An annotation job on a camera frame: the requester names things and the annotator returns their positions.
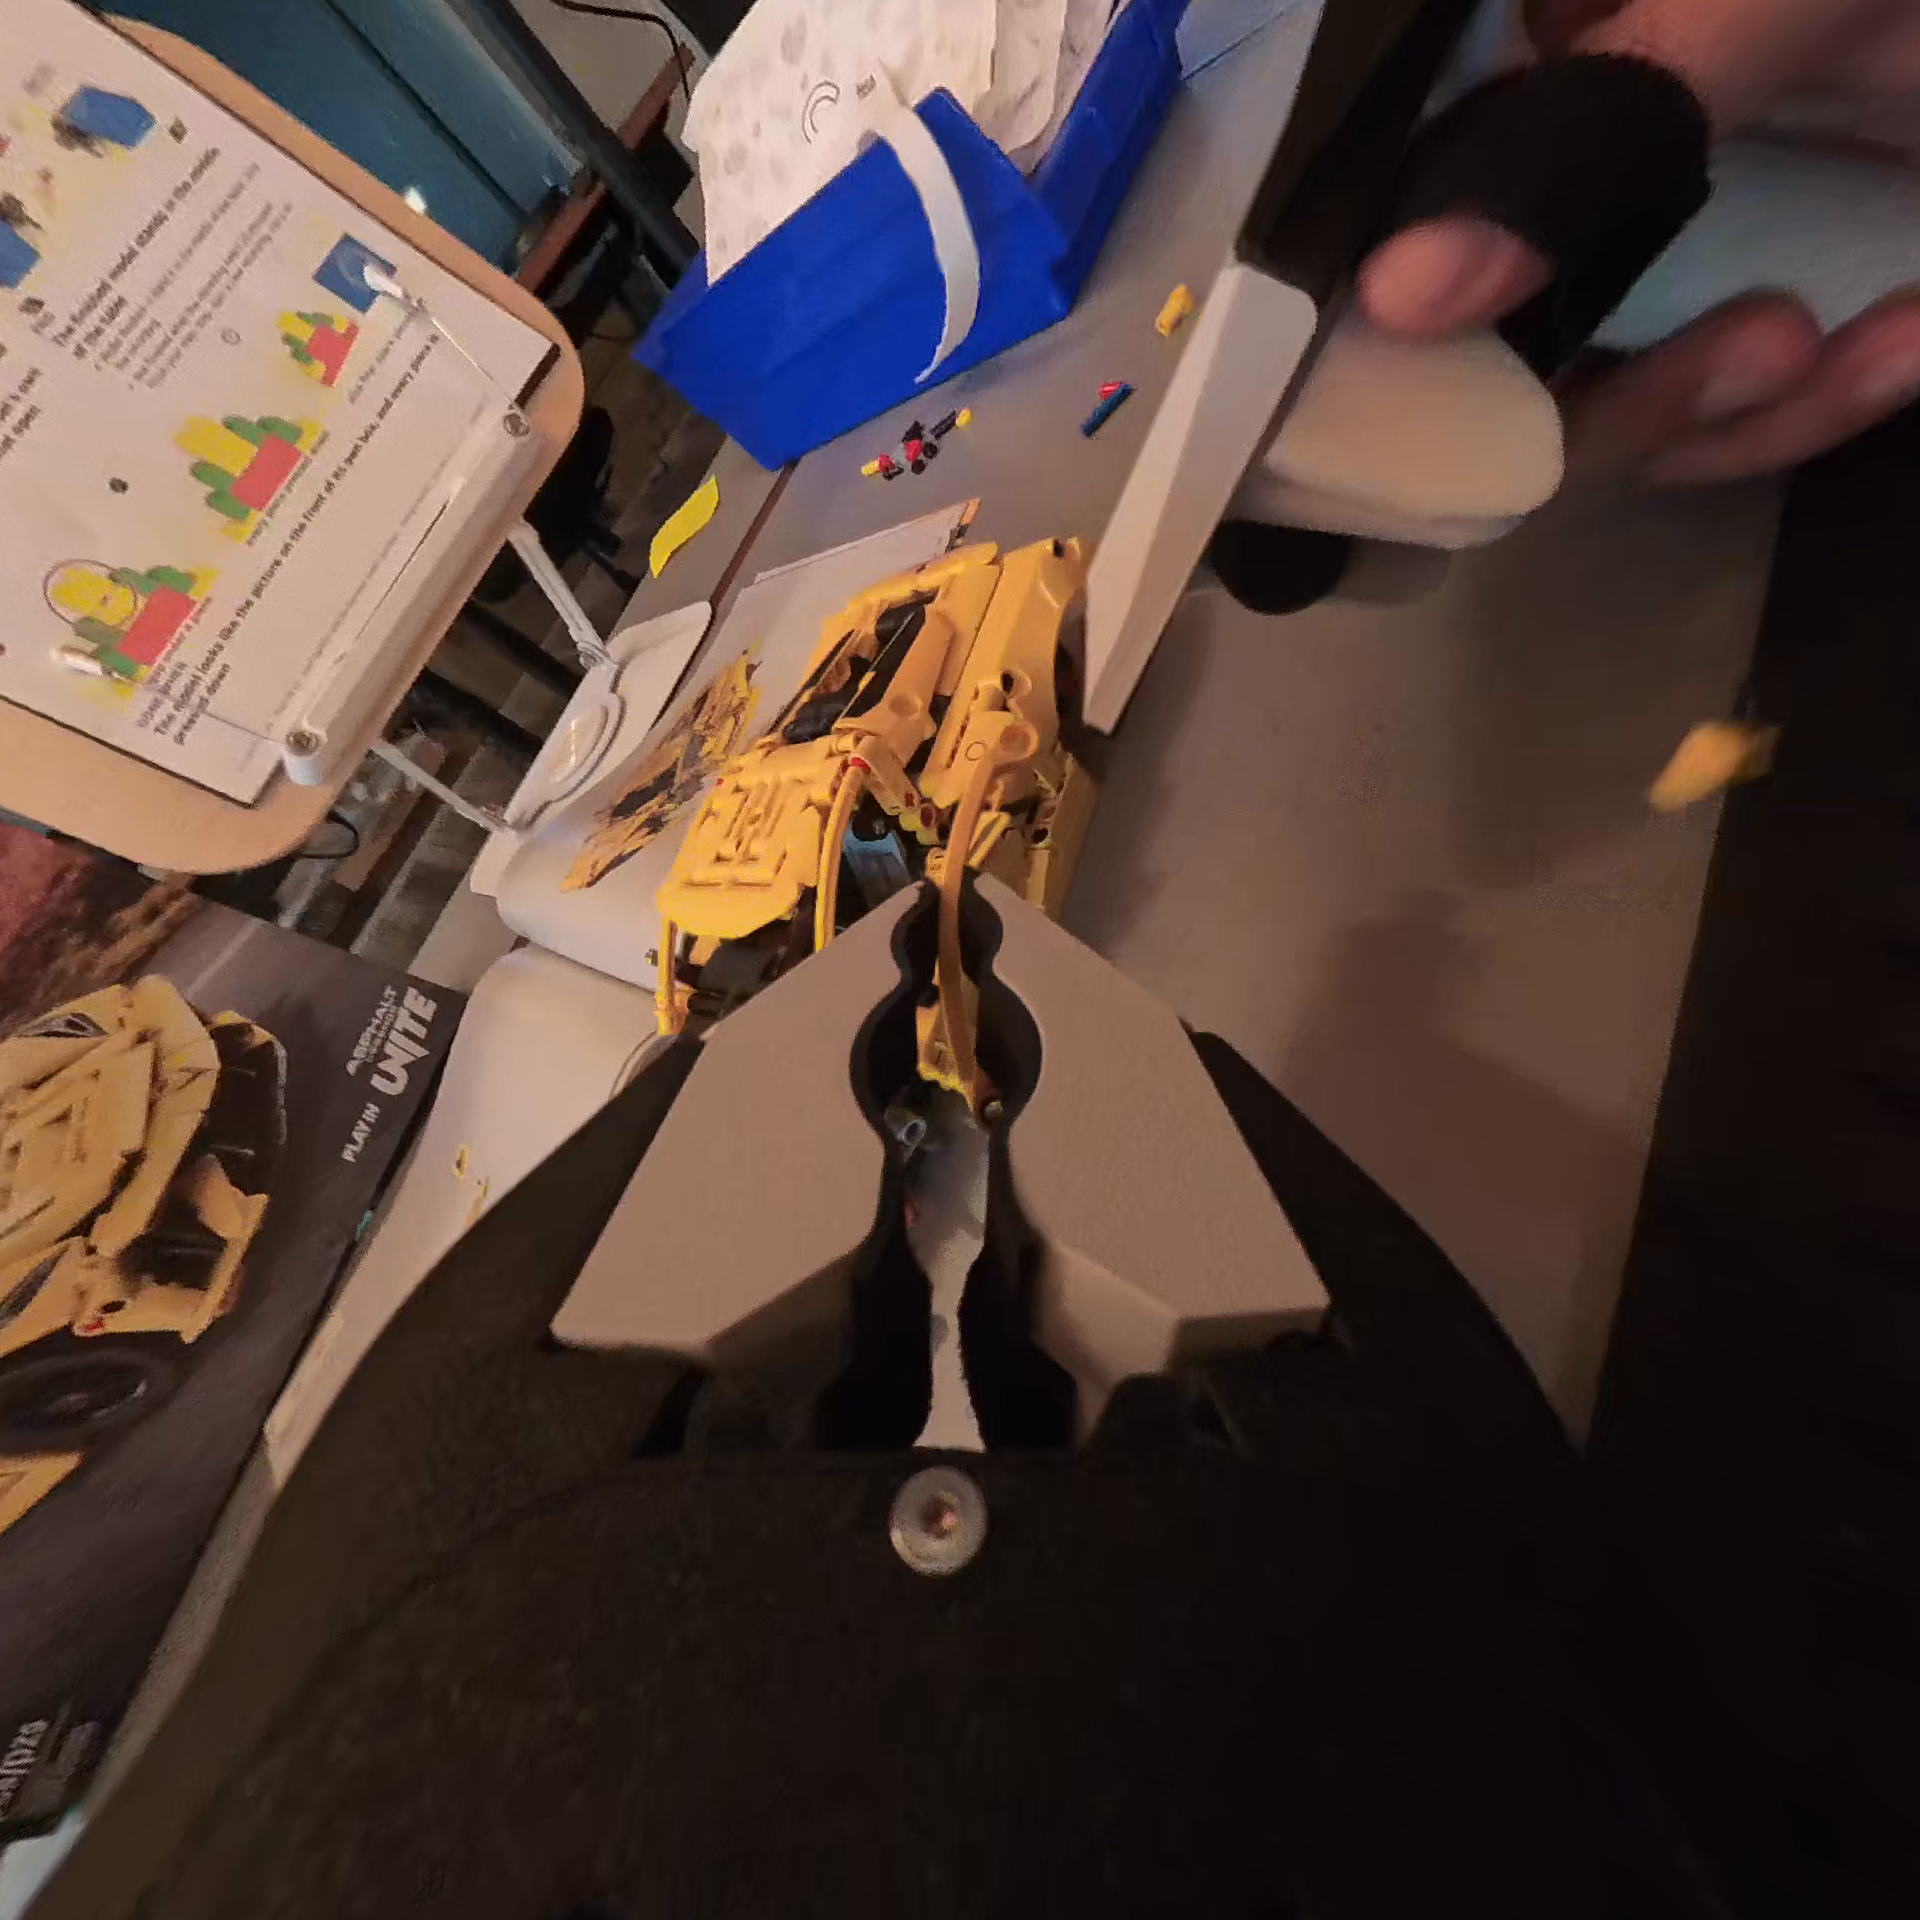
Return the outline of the grey desk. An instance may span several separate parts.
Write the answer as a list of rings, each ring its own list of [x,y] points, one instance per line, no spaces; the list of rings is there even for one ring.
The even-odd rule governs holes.
[[[773,499],[728,445],[685,554],[720,612],[787,561],[980,499],[978,539],[1101,539],[1300,76],[1309,8],[1175,97],[1075,315],[953,384],[920,482],[821,446]],[[1135,399],[1092,441],[1098,388]],[[1585,1427],[1719,816],[1646,788],[1752,654],[1772,492],[1561,492],[1491,549],[1370,549],[1332,602],[1184,599],[1116,737],[1065,923],[1224,1034],[1459,1262]]]

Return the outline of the printed instruction sheet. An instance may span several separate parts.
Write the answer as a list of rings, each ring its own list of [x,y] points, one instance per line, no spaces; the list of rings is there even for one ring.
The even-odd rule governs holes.
[[[79,3],[4,3],[4,707],[321,781],[560,345]]]

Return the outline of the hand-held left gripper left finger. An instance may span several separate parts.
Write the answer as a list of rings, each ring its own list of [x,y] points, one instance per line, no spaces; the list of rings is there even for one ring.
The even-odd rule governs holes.
[[[933,900],[906,887],[658,1058],[683,1065],[580,1281],[564,1350],[777,1377],[812,1443],[916,1443],[931,1283],[881,1114],[916,1069]]]

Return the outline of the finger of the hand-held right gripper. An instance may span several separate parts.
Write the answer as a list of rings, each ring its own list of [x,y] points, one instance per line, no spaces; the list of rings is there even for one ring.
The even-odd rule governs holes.
[[[1309,293],[1222,269],[1084,580],[1084,724],[1116,732],[1316,341]]]

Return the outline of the yellow toy bracket piece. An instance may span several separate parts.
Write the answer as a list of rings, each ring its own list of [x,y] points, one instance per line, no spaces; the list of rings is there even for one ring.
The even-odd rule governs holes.
[[[1689,728],[1676,744],[1669,764],[1646,790],[1654,813],[1685,813],[1709,803],[1732,788],[1770,775],[1779,744],[1779,728],[1752,717],[1713,717]]]

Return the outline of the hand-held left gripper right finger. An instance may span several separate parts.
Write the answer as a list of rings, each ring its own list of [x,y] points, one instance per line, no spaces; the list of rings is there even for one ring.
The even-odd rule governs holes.
[[[1190,1025],[1007,883],[978,898],[1001,1034],[1038,1045],[1002,1138],[1038,1250],[1029,1338],[1069,1375],[1070,1434],[1127,1381],[1325,1333],[1331,1289]]]

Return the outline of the white printed bag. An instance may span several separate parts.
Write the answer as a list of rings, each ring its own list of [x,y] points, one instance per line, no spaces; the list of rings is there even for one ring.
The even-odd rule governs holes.
[[[701,190],[710,280],[860,158],[889,100],[949,93],[1036,174],[1116,3],[755,3],[701,73],[683,145]]]

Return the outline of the small cluster of toy pins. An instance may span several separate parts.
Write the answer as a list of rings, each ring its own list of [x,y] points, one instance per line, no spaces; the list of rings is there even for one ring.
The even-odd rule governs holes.
[[[972,424],[972,408],[953,408],[933,422],[908,422],[908,429],[902,429],[898,436],[898,446],[895,452],[881,452],[872,459],[865,459],[860,471],[861,478],[879,478],[885,482],[902,480],[908,475],[925,475],[925,466],[931,466],[949,439],[967,430]]]

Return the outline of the white plastic strip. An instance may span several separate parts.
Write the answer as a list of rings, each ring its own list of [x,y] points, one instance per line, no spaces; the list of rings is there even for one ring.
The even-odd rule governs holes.
[[[892,148],[906,179],[916,185],[933,269],[942,271],[942,338],[919,372],[919,384],[925,384],[953,359],[978,324],[980,244],[949,155],[920,113],[902,100],[872,100],[870,109],[865,139]]]

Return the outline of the blue plastic bin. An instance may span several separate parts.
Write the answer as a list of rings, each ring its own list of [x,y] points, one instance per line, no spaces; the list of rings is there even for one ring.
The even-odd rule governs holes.
[[[1036,174],[949,93],[916,112],[949,155],[980,244],[980,315],[925,384],[942,271],[892,148],[870,139],[720,280],[697,259],[635,359],[761,466],[784,466],[1063,324],[1107,244],[1184,82],[1186,3],[1116,10]]]

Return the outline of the yellow toy brick car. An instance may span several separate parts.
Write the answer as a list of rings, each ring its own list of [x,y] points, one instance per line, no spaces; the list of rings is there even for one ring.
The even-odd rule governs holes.
[[[1065,907],[1098,801],[1069,737],[1089,573],[1089,539],[967,543],[822,619],[797,693],[720,766],[666,869],[661,1034],[720,1018],[953,858]]]

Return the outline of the toy car set box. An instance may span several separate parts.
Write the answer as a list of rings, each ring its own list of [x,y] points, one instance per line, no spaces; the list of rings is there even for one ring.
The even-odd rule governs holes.
[[[102,1769],[464,1006],[4,820],[4,1842]]]

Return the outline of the open instruction booklet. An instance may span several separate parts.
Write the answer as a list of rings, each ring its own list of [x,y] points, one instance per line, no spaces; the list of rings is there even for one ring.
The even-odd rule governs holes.
[[[459,900],[497,916],[436,1098],[275,1413],[288,1484],[323,1410],[426,1275],[642,1069],[658,1040],[658,887],[735,717],[782,710],[860,588],[962,544],[978,499],[720,588],[611,636]]]

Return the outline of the person's right hand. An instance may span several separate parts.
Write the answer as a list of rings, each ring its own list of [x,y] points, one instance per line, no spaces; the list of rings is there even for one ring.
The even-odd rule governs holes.
[[[1916,3],[1523,3],[1524,58],[1607,57],[1679,77],[1726,137],[1816,109],[1916,139]],[[1358,309],[1397,341],[1447,341],[1518,315],[1552,262],[1523,235],[1447,213],[1358,269]],[[1916,290],[1835,332],[1786,293],[1743,293],[1607,372],[1566,384],[1572,466],[1714,488],[1805,465],[1916,399]]]

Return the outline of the yellow sticky note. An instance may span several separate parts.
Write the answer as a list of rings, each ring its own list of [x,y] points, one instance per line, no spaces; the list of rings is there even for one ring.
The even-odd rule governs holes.
[[[707,526],[717,518],[722,507],[722,480],[717,471],[710,471],[697,489],[685,492],[685,499],[669,508],[658,532],[649,535],[649,551],[646,551],[646,579],[661,580],[661,575],[669,567],[669,561],[707,532]]]

